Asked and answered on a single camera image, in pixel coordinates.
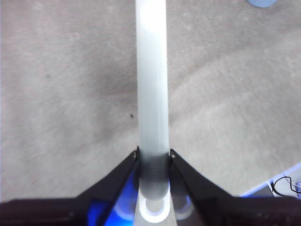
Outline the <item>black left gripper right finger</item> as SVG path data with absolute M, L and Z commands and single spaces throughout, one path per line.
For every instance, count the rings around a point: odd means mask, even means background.
M 301 201 L 271 191 L 235 197 L 170 151 L 170 192 L 179 226 L 299 226 Z

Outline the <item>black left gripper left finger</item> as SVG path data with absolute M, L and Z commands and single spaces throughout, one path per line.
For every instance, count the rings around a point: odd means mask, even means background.
M 138 195 L 139 149 L 72 198 L 14 199 L 0 204 L 2 226 L 131 226 Z

